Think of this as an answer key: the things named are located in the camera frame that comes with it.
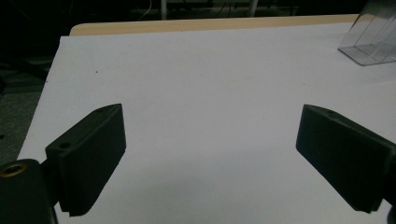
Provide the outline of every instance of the white tabletop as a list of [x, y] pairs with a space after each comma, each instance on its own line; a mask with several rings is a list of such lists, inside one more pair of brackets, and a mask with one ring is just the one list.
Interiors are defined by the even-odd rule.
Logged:
[[303, 104], [396, 142], [396, 63], [337, 51], [351, 23], [64, 37], [20, 159], [122, 103], [127, 149], [92, 210], [60, 223], [386, 223], [295, 149]]

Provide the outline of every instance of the transparent plastic holder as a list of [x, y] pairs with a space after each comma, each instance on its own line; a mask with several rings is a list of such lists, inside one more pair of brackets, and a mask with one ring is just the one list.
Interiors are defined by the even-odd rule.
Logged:
[[360, 65], [396, 62], [396, 0], [369, 0], [341, 42]]

